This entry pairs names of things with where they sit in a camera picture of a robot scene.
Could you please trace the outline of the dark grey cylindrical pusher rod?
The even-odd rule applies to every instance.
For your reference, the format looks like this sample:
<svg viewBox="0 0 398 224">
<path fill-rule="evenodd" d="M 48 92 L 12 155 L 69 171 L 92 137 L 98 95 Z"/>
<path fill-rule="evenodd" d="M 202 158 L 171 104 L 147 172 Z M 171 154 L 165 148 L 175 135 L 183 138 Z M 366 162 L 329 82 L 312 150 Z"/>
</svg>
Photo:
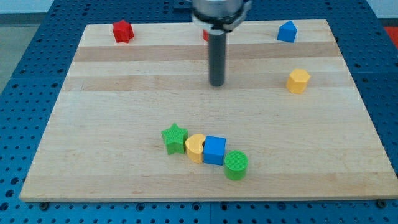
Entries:
<svg viewBox="0 0 398 224">
<path fill-rule="evenodd" d="M 226 63 L 226 34 L 213 35 L 208 38 L 208 76 L 212 86 L 224 84 Z"/>
</svg>

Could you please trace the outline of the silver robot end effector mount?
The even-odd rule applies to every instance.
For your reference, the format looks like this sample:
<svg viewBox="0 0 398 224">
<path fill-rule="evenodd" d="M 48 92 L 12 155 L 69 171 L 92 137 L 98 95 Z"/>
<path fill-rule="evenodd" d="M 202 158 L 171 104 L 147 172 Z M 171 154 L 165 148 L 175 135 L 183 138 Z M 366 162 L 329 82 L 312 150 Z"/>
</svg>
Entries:
<svg viewBox="0 0 398 224">
<path fill-rule="evenodd" d="M 212 35 L 232 32 L 247 17 L 252 1 L 191 0 L 192 21 Z"/>
</svg>

